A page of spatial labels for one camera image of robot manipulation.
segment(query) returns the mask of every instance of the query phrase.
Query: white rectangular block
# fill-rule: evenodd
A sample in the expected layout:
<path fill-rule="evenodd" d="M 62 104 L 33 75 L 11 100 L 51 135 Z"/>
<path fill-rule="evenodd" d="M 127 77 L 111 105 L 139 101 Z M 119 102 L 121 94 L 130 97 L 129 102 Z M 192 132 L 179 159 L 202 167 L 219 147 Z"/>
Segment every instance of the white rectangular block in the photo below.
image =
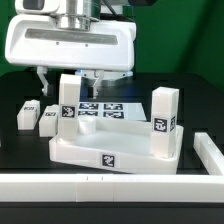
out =
<path fill-rule="evenodd" d="M 54 137 L 58 130 L 59 106 L 48 106 L 39 122 L 40 137 Z"/>
<path fill-rule="evenodd" d="M 78 174 L 76 185 L 77 202 L 113 202 L 113 174 Z"/>
<path fill-rule="evenodd" d="M 61 142 L 75 142 L 76 140 L 80 89 L 80 76 L 61 75 L 58 119 L 58 140 Z"/>
<path fill-rule="evenodd" d="M 18 130 L 33 130 L 40 116 L 40 102 L 26 101 L 17 115 Z"/>
<path fill-rule="evenodd" d="M 193 147 L 210 175 L 224 175 L 224 156 L 207 133 L 195 133 Z"/>
<path fill-rule="evenodd" d="M 150 154 L 170 158 L 175 150 L 179 90 L 159 87 L 152 94 Z"/>

